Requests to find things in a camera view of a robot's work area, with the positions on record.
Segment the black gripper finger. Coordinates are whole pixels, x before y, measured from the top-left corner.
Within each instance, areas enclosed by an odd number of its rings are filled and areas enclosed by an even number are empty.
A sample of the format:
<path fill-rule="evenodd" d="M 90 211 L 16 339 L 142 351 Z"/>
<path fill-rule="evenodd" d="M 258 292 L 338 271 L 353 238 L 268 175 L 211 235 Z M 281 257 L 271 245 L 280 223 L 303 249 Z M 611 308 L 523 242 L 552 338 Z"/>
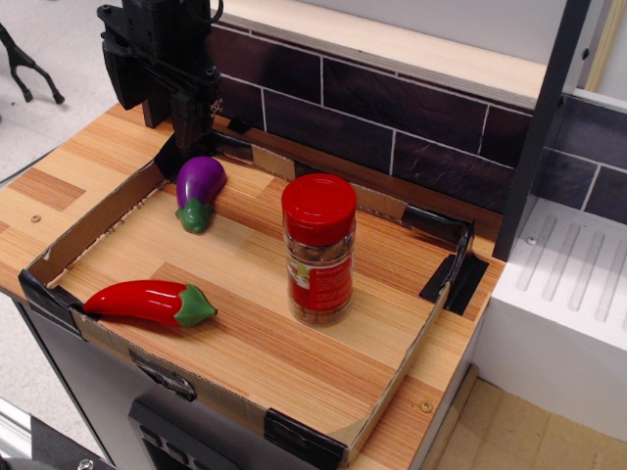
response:
<path fill-rule="evenodd" d="M 148 98 L 149 81 L 141 61 L 127 48 L 103 41 L 103 54 L 110 81 L 125 110 L 130 110 Z"/>
<path fill-rule="evenodd" d="M 176 146 L 189 149 L 212 131 L 219 98 L 181 89 L 170 96 L 170 110 Z"/>

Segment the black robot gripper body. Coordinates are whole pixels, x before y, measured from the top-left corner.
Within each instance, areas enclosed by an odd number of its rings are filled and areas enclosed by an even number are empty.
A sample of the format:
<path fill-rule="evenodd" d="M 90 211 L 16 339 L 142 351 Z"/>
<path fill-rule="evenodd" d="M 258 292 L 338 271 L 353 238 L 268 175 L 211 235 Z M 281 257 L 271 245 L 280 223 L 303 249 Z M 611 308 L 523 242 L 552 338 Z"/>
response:
<path fill-rule="evenodd" d="M 102 5 L 103 41 L 127 48 L 142 63 L 148 80 L 176 92 L 215 89 L 220 74 L 206 51 L 219 1 L 123 1 Z"/>

